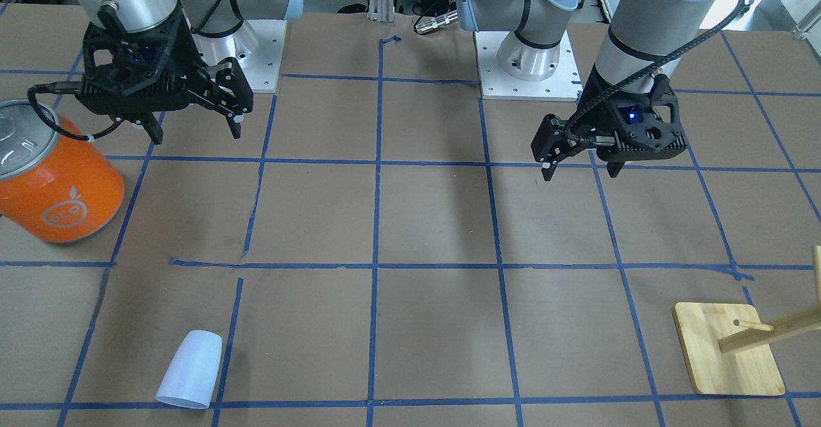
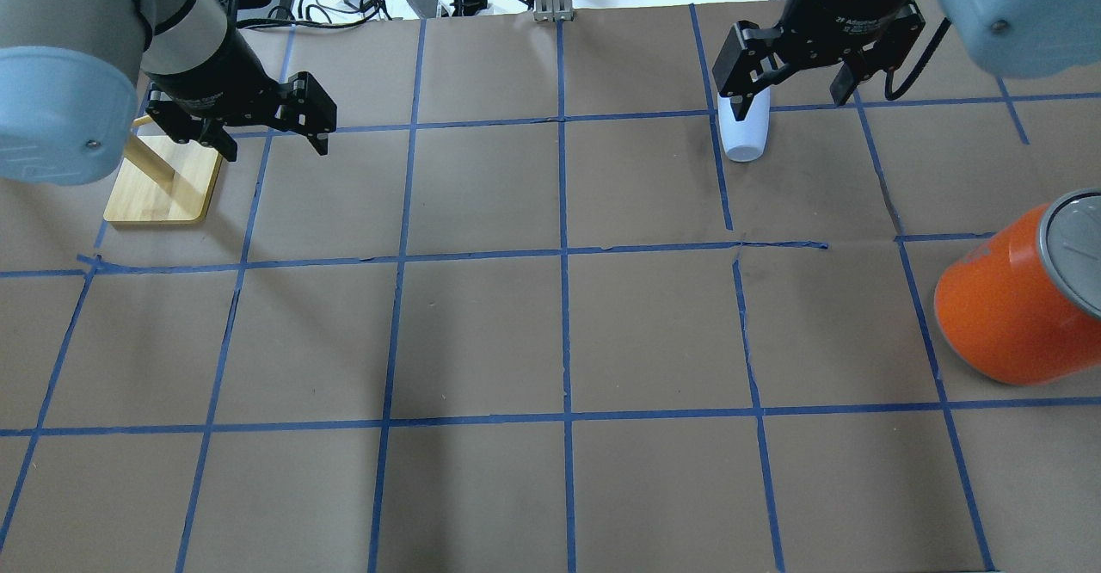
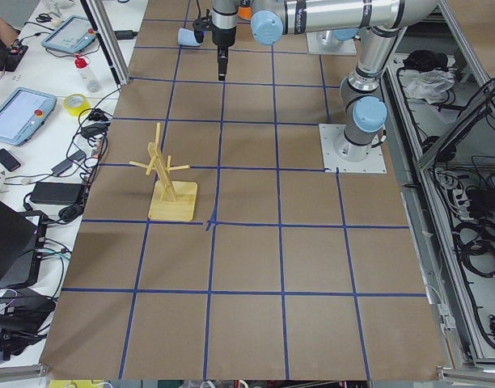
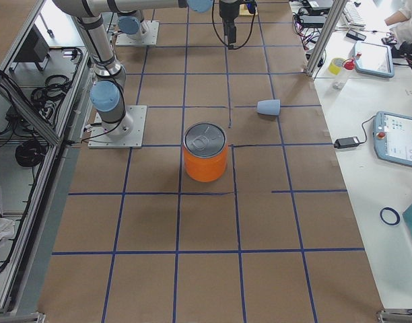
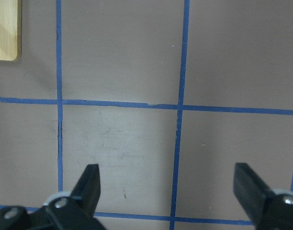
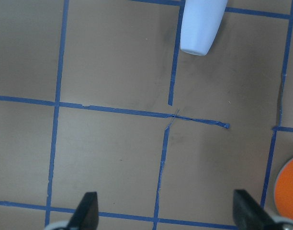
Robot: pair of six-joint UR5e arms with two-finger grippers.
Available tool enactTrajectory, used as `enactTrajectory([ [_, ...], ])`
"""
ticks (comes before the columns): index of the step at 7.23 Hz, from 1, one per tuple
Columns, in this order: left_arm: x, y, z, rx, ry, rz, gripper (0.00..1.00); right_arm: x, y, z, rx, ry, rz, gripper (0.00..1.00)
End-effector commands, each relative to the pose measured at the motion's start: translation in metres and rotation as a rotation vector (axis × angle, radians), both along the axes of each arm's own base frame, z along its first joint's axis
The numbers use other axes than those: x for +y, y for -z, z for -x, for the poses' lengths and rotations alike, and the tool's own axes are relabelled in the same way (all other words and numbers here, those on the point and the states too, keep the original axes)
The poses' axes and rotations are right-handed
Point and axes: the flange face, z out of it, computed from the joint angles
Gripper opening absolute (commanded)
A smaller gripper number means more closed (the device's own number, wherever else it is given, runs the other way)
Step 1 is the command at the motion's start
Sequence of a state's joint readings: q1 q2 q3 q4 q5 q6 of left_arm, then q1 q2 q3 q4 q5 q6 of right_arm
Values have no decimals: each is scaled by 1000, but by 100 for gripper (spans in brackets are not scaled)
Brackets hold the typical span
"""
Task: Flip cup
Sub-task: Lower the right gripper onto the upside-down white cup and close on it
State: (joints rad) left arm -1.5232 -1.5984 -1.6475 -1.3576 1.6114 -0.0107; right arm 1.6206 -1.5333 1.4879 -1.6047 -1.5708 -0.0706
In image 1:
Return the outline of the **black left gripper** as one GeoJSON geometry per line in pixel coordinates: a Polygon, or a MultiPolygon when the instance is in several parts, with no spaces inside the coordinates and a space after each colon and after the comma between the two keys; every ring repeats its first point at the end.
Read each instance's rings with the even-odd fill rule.
{"type": "Polygon", "coordinates": [[[557,115],[546,114],[530,144],[547,182],[558,162],[592,149],[593,143],[584,140],[599,142],[597,156],[607,161],[610,178],[618,176],[626,161],[670,159],[688,147],[679,103],[665,74],[648,93],[619,90],[586,112],[580,118],[581,142],[566,137],[566,123],[557,115]]]}

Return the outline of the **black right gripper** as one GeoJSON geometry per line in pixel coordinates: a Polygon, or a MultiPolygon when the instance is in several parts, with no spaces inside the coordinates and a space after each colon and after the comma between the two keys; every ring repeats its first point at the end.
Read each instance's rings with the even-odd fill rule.
{"type": "Polygon", "coordinates": [[[99,7],[102,24],[89,24],[83,41],[85,73],[76,99],[94,114],[140,114],[140,126],[156,146],[164,131],[155,114],[196,102],[226,118],[235,140],[244,114],[254,109],[254,94],[235,57],[206,67],[183,15],[173,7],[151,29],[128,33],[111,4],[99,7]]]}

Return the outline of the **silver robot arm, left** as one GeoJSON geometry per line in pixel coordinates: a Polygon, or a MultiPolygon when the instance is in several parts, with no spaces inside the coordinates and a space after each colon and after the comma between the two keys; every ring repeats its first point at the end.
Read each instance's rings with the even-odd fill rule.
{"type": "MultiPolygon", "coordinates": [[[[529,56],[557,60],[579,0],[457,0],[466,31],[505,31],[505,70],[524,78],[529,56]]],[[[550,181],[559,162],[594,149],[612,178],[626,162],[666,160],[688,147],[670,87],[679,58],[741,15],[745,0],[619,0],[567,120],[546,115],[531,150],[550,181]]]]}

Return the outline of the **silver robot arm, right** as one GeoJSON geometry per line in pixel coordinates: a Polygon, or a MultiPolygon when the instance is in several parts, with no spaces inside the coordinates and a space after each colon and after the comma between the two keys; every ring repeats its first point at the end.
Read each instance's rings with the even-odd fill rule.
{"type": "Polygon", "coordinates": [[[112,125],[127,121],[155,144],[155,118],[199,105],[222,115],[234,138],[254,109],[263,74],[276,79],[271,48],[254,22],[287,23],[304,0],[77,0],[90,24],[83,41],[84,74],[71,88],[90,112],[112,125]]]}

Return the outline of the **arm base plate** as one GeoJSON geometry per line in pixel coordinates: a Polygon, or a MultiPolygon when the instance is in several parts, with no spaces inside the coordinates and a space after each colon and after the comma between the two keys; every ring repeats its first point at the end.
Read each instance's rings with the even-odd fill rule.
{"type": "Polygon", "coordinates": [[[243,20],[229,16],[237,27],[233,33],[217,37],[214,31],[193,35],[196,52],[209,74],[226,57],[237,59],[244,77],[254,93],[276,93],[282,56],[284,55],[287,21],[243,20]]]}
{"type": "Polygon", "coordinates": [[[567,32],[548,49],[505,31],[474,34],[484,99],[575,102],[583,85],[567,32]]]}

